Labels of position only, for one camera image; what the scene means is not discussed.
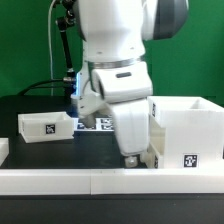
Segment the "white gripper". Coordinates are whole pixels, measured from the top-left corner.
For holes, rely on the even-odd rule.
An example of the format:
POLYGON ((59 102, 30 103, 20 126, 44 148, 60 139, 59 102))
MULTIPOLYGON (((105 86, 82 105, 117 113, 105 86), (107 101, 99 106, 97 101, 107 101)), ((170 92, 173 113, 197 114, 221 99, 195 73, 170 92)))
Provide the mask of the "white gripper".
POLYGON ((149 103, 146 98, 110 105, 115 136, 126 167, 138 165, 137 154, 149 145, 149 103))

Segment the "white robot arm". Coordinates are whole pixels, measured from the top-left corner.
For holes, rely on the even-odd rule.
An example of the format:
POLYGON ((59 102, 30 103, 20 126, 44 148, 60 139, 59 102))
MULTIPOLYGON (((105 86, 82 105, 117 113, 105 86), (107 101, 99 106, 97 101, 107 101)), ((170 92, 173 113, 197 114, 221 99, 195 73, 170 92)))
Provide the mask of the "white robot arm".
POLYGON ((173 37, 188 17, 188 0, 71 0, 83 39, 83 80, 77 100, 83 123, 112 117, 125 165, 138 165, 150 143, 149 97, 153 84, 143 43, 173 37))

